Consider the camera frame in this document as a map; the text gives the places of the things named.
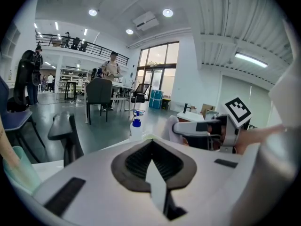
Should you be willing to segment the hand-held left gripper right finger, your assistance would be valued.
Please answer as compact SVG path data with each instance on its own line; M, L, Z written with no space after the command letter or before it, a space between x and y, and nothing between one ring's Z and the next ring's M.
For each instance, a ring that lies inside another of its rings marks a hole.
M247 155L151 142L167 187L165 210L152 225L232 226L235 203L247 183Z

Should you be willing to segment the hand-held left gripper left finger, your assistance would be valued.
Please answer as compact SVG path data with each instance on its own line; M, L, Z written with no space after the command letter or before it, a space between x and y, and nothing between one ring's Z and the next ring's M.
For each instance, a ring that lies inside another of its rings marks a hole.
M148 192L128 190L134 179L126 158L147 145L130 142L85 155L44 181L32 196L32 213L48 226L166 226Z

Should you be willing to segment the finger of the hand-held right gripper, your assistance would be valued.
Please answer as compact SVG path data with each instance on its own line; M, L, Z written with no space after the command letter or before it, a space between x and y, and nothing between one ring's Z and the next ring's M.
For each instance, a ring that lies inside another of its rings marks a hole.
M182 136L221 136L226 122L213 119L208 121L177 122L172 126L174 133Z
M221 142L218 138L214 137L188 137L184 136L187 144L190 147L203 149L203 150L219 150Z

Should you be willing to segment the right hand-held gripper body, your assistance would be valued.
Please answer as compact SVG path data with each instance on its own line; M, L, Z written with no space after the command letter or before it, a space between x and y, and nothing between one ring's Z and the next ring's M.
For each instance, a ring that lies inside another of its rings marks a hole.
M245 124L249 123L252 113L239 97L223 103L221 112L218 119L222 121L222 125L225 127L225 134L220 152L233 153L239 133Z

